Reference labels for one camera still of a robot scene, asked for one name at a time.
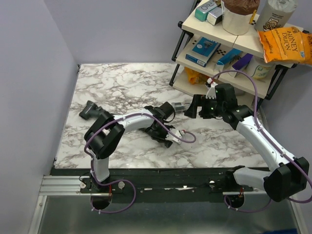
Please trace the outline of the clear plastic pipe fitting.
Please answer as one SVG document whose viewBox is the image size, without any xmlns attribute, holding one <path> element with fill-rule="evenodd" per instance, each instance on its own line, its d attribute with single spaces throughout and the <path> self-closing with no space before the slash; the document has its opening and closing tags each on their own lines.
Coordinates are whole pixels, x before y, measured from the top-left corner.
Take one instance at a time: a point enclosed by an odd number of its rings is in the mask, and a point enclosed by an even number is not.
<svg viewBox="0 0 312 234">
<path fill-rule="evenodd" d="M 191 104 L 189 102 L 172 102 L 171 105 L 175 113 L 181 113 L 187 111 Z"/>
</svg>

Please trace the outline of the grey T pipe fitting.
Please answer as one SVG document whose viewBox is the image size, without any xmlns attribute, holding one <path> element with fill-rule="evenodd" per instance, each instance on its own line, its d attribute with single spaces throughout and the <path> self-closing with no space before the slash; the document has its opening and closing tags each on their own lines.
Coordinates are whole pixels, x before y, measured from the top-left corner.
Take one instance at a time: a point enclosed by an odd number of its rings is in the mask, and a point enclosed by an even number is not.
<svg viewBox="0 0 312 234">
<path fill-rule="evenodd" d="M 92 117 L 99 117 L 104 111 L 105 110 L 101 106 L 98 106 L 94 102 L 88 100 L 86 102 L 86 106 L 79 113 L 79 116 L 84 120 L 88 120 Z"/>
</svg>

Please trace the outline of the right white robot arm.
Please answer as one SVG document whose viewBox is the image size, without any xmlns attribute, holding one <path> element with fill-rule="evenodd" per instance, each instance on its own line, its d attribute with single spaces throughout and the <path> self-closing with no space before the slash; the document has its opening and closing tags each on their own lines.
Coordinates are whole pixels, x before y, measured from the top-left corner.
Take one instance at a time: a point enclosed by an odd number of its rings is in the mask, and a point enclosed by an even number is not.
<svg viewBox="0 0 312 234">
<path fill-rule="evenodd" d="M 211 96 L 194 95 L 184 115 L 203 119 L 220 117 L 245 137 L 269 168 L 265 172 L 245 166 L 234 167 L 226 174 L 225 187 L 230 191 L 237 190 L 241 185 L 261 189 L 275 202 L 304 190 L 308 182 L 308 161 L 288 152 L 259 124 L 248 106 L 239 105 L 233 86 L 223 83 L 210 87 L 210 91 Z"/>
</svg>

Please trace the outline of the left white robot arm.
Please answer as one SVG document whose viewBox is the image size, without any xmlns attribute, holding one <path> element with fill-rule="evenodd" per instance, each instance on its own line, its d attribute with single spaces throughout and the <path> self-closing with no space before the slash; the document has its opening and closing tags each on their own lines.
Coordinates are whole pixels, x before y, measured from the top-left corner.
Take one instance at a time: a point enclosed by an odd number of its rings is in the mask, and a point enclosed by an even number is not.
<svg viewBox="0 0 312 234">
<path fill-rule="evenodd" d="M 124 134 L 140 130 L 169 148 L 173 140 L 169 139 L 168 131 L 174 129 L 174 126 L 167 125 L 167 118 L 171 115 L 175 115 L 175 110 L 168 102 L 159 107 L 146 106 L 140 112 L 128 115 L 114 116 L 107 111 L 102 112 L 84 135 L 85 149 L 92 152 L 92 188 L 98 193 L 107 189 L 109 156 Z"/>
</svg>

